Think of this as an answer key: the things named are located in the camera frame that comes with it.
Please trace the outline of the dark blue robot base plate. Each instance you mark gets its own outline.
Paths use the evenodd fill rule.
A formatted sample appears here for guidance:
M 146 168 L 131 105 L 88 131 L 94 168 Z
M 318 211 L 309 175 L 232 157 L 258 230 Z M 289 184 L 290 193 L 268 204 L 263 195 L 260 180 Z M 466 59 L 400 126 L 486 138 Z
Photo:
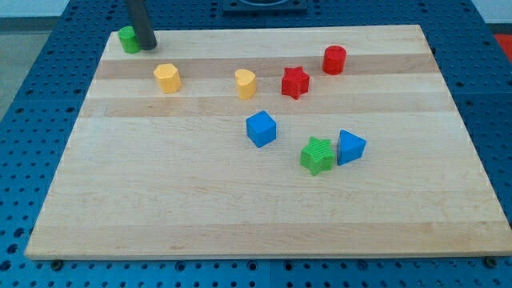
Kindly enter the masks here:
M 273 12 L 306 12 L 307 0 L 222 0 L 222 14 L 252 14 Z

